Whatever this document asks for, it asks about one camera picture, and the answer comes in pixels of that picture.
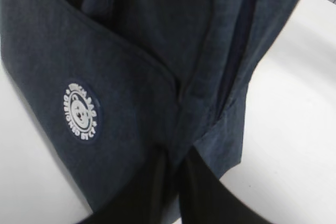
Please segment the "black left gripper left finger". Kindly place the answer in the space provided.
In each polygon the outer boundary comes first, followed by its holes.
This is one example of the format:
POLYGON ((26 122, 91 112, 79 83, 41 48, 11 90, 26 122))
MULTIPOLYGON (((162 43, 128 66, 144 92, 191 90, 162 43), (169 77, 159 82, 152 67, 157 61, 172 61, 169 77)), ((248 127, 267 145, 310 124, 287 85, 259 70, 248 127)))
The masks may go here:
POLYGON ((167 153, 156 146, 135 176, 80 223, 174 223, 180 218, 167 153))

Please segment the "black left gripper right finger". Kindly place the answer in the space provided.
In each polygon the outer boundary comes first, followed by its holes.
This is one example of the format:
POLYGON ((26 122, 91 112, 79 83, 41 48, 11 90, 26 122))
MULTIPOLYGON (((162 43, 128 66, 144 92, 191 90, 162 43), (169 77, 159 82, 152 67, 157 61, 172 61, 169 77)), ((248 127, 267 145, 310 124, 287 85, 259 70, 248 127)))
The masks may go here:
POLYGON ((195 148, 181 160, 182 223, 272 223, 235 197, 195 148))

